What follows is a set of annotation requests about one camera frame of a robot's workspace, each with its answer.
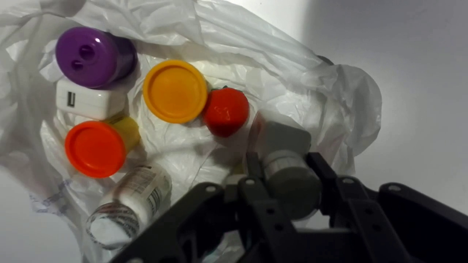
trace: plastic bag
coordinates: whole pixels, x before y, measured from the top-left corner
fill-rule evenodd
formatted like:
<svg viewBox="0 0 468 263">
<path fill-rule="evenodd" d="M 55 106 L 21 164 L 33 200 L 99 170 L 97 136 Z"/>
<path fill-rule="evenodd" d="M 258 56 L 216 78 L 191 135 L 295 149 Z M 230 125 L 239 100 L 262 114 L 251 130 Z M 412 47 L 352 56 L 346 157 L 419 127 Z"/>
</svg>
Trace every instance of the plastic bag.
<svg viewBox="0 0 468 263">
<path fill-rule="evenodd" d="M 106 262 L 86 233 L 100 199 L 122 179 L 91 180 L 68 163 L 64 139 L 84 122 L 58 111 L 55 84 L 64 78 L 55 46 L 64 31 L 86 25 L 134 40 L 138 70 L 126 79 L 129 116 L 143 145 L 129 158 L 159 163 L 173 180 L 172 202 L 201 182 L 222 183 L 246 151 L 257 111 L 284 114 L 314 138 L 340 174 L 353 174 L 355 157 L 381 129 L 381 92 L 360 69 L 322 62 L 286 34 L 223 0 L 39 0 L 0 15 L 0 173 L 18 179 L 37 212 L 69 222 L 86 262 Z M 169 125 L 147 110 L 145 73 L 166 59 L 197 66 L 211 87 L 248 94 L 251 120 L 227 141 L 216 141 L 201 120 Z"/>
</svg>

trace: white bottle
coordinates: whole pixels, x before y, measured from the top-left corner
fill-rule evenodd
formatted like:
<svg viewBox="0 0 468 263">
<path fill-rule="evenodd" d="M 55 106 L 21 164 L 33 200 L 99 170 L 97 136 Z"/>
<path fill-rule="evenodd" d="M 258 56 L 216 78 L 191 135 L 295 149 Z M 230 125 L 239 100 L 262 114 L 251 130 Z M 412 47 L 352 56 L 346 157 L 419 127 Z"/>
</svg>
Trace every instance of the white bottle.
<svg viewBox="0 0 468 263">
<path fill-rule="evenodd" d="M 107 195 L 88 219 L 90 236 L 105 249 L 129 244 L 162 214 L 172 186 L 164 171 L 140 167 Z"/>
<path fill-rule="evenodd" d="M 106 120 L 126 108 L 125 87 L 109 89 L 90 89 L 68 79 L 58 82 L 56 104 L 62 111 Z"/>
</svg>

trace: orange lid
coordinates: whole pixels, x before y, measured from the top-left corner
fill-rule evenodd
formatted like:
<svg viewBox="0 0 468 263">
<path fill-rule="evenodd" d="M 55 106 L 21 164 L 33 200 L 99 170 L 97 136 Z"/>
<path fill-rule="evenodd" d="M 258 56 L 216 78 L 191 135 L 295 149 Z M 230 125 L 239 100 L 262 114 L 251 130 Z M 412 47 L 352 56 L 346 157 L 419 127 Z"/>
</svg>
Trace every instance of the orange lid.
<svg viewBox="0 0 468 263">
<path fill-rule="evenodd" d="M 192 65 L 167 60 L 147 75 L 144 97 L 148 108 L 162 120 L 189 123 L 204 111 L 208 87 Z"/>
<path fill-rule="evenodd" d="M 93 179 L 116 174 L 126 160 L 122 138 L 103 122 L 75 126 L 65 141 L 65 151 L 72 165 Z"/>
</svg>

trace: purple cap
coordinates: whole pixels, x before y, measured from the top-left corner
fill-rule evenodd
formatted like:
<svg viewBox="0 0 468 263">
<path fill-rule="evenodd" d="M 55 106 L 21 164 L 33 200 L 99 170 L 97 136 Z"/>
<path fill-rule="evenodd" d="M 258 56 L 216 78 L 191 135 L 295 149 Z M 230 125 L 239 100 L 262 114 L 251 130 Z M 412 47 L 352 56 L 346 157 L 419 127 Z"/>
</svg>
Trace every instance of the purple cap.
<svg viewBox="0 0 468 263">
<path fill-rule="evenodd" d="M 93 28 L 72 28 L 58 41 L 62 72 L 75 84 L 105 88 L 132 73 L 137 53 L 132 41 Z"/>
</svg>

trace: gray background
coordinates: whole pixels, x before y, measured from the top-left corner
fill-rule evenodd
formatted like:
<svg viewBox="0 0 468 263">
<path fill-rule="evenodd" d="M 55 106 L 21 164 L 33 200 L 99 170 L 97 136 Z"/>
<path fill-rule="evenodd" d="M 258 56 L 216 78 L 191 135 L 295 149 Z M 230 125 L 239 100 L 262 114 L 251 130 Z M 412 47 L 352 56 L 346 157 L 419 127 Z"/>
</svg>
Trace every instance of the gray background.
<svg viewBox="0 0 468 263">
<path fill-rule="evenodd" d="M 379 84 L 382 132 L 358 158 L 368 186 L 401 182 L 468 214 L 468 2 L 232 2 Z M 66 224 L 36 215 L 27 192 L 0 180 L 0 262 L 81 262 Z"/>
</svg>

